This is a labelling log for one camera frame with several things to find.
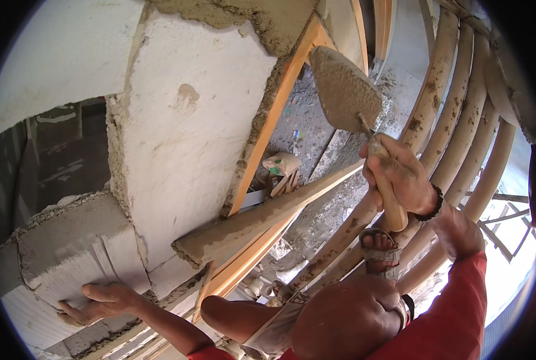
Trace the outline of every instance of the person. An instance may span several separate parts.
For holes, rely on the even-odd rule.
[[[413,321],[403,316],[396,281],[372,275],[385,275],[398,261],[374,258],[366,260],[368,274],[325,286],[311,298],[298,292],[284,307],[207,297],[201,312],[208,325],[243,344],[262,339],[278,346],[285,343],[280,349],[282,360],[478,358],[487,306],[486,255],[481,232],[443,199],[408,146],[381,133],[375,136],[391,157],[368,157],[367,146],[360,150],[360,156],[368,158],[364,177],[379,210],[382,198],[375,187],[374,175],[383,175],[392,182],[401,205],[435,231],[454,262],[448,284],[430,309]],[[364,233],[361,241],[368,250],[397,249],[397,244],[381,231]],[[82,291],[93,302],[82,310],[61,302],[59,306],[65,313],[59,316],[64,321],[84,325],[129,312],[190,359],[232,359],[215,348],[197,327],[153,305],[125,285],[87,284]],[[286,311],[286,306],[293,310]],[[272,325],[282,318],[291,321],[287,330],[278,334],[281,328]]]

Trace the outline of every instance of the hand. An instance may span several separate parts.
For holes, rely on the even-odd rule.
[[[360,157],[366,158],[363,173],[373,191],[374,203],[382,210],[382,197],[376,188],[374,174],[384,175],[394,187],[394,194],[408,211],[419,215],[429,214],[436,206],[438,194],[430,184],[422,164],[405,144],[384,133],[374,136],[386,148],[390,157],[368,157],[368,146],[360,149]]]
[[[58,306],[66,313],[58,313],[58,317],[66,324],[88,326],[104,317],[122,313],[133,313],[143,301],[142,295],[130,286],[114,283],[108,286],[86,284],[82,293],[93,301],[82,310],[75,309],[64,301]]]

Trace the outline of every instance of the red shirt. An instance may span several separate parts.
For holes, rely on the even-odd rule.
[[[454,263],[448,284],[427,312],[418,316],[392,340],[366,360],[376,359],[478,359],[484,339],[486,254],[483,251]],[[233,360],[227,353],[207,347],[191,360]],[[288,349],[279,360],[295,360]]]

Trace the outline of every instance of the cement bag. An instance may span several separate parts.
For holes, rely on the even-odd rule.
[[[290,176],[300,167],[300,159],[288,153],[278,153],[262,162],[264,168],[274,175]]]

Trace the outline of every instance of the bracelet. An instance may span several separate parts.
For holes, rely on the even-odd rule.
[[[440,210],[442,210],[442,203],[444,202],[444,196],[442,194],[442,190],[439,187],[437,187],[436,185],[434,185],[434,184],[432,184],[432,187],[438,193],[438,200],[437,200],[437,203],[436,203],[436,207],[434,207],[434,210],[432,210],[432,212],[430,212],[427,215],[414,214],[414,216],[416,217],[416,219],[418,221],[422,221],[422,222],[428,221],[428,220],[434,218],[436,215],[438,215],[440,213]]]

